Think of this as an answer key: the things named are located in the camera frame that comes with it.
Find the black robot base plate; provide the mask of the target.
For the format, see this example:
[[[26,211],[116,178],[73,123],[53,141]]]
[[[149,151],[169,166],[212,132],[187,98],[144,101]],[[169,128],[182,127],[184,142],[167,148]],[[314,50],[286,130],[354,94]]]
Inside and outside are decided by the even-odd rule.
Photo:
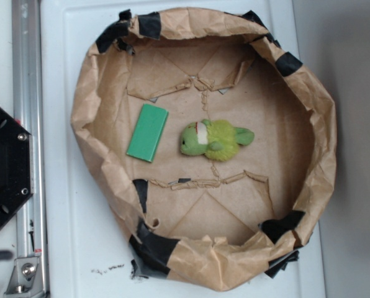
[[[31,195],[30,133],[0,107],[0,230]]]

